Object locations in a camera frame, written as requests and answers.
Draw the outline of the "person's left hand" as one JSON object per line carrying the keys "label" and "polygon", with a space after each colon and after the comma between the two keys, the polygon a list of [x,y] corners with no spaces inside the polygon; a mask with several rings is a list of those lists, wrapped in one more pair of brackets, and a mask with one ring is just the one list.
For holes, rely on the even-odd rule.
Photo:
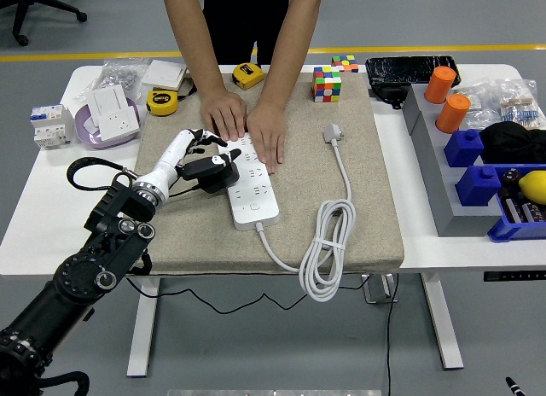
{"label": "person's left hand", "polygon": [[260,102],[247,116],[247,129],[258,159],[269,174],[276,173],[284,161],[287,122],[284,109],[274,103]]}

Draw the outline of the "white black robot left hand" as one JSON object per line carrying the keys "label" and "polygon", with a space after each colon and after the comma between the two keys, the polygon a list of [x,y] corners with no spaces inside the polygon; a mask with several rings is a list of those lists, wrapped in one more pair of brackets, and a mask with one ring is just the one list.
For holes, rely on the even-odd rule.
{"label": "white black robot left hand", "polygon": [[187,154],[204,152],[198,148],[199,145],[212,143],[221,147],[228,146],[224,140],[210,131],[203,129],[180,131],[161,155],[154,169],[138,178],[133,184],[133,189],[150,191],[161,201],[166,201],[171,186],[179,178],[186,181],[197,180],[198,186],[209,194],[236,183],[240,178],[235,164],[235,159],[241,155],[238,148],[189,163],[183,162]]}

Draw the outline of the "person's right hand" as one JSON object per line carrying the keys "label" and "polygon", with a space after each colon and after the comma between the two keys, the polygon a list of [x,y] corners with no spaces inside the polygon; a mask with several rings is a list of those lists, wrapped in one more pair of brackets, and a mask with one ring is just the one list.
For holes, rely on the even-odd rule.
{"label": "person's right hand", "polygon": [[247,105],[237,94],[219,89],[200,97],[200,113],[207,130],[225,142],[236,141],[245,135]]}

